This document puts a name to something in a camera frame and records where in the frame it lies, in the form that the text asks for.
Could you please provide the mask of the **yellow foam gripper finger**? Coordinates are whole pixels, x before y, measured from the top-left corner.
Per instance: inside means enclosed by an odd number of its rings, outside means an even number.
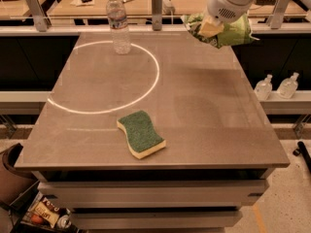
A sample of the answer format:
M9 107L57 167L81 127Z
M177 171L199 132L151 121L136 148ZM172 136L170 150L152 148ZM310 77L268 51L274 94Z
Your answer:
M211 16L206 16L201 22L198 34L210 38L223 32L224 28L225 27L222 22Z

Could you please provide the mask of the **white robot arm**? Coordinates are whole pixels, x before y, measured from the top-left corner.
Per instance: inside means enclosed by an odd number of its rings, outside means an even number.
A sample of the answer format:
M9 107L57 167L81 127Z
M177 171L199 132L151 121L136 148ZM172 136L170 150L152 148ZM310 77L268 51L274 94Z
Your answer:
M283 16L290 0L277 0L269 26L277 29L283 22ZM311 9L311 0L300 0ZM201 21L199 35L214 37L224 31L225 22L235 22L251 7L254 0L207 0L206 10Z

